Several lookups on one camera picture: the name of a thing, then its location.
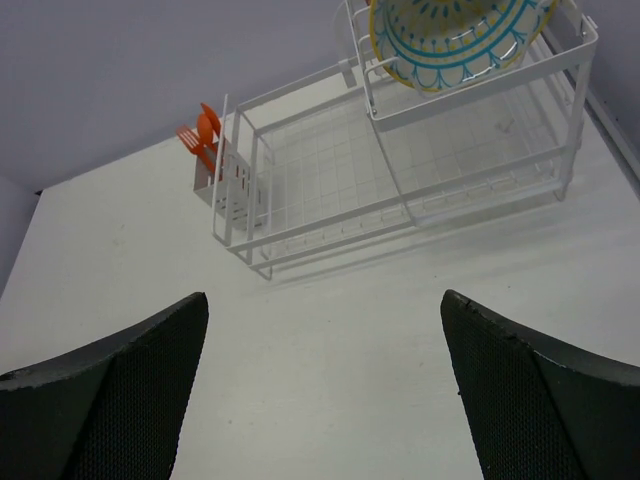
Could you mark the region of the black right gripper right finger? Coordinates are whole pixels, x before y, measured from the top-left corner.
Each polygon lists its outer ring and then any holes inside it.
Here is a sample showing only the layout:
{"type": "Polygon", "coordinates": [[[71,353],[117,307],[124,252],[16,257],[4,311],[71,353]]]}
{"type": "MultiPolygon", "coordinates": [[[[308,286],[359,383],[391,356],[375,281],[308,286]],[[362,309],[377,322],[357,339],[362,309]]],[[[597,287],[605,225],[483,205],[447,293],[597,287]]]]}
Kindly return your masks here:
{"type": "Polygon", "coordinates": [[[486,479],[636,479],[639,369],[447,290],[442,327],[486,479]]]}

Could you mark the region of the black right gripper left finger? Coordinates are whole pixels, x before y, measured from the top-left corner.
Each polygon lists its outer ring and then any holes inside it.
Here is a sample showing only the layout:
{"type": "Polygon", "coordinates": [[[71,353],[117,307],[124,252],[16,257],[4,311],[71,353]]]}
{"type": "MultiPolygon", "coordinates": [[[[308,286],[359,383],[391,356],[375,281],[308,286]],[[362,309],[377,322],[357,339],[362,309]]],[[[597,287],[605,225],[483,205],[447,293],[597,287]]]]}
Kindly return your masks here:
{"type": "Polygon", "coordinates": [[[195,292],[1,377],[4,479],[168,479],[208,325],[195,292]]]}

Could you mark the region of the yellow teal patterned bowl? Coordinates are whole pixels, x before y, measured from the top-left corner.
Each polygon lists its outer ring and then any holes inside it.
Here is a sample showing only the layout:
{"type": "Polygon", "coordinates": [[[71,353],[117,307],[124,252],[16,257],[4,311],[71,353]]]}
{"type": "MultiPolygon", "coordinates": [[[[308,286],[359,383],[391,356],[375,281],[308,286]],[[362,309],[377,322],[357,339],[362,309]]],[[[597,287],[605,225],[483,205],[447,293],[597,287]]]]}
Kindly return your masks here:
{"type": "Polygon", "coordinates": [[[396,81],[440,93],[517,67],[556,1],[373,1],[369,35],[378,63],[396,81]]]}

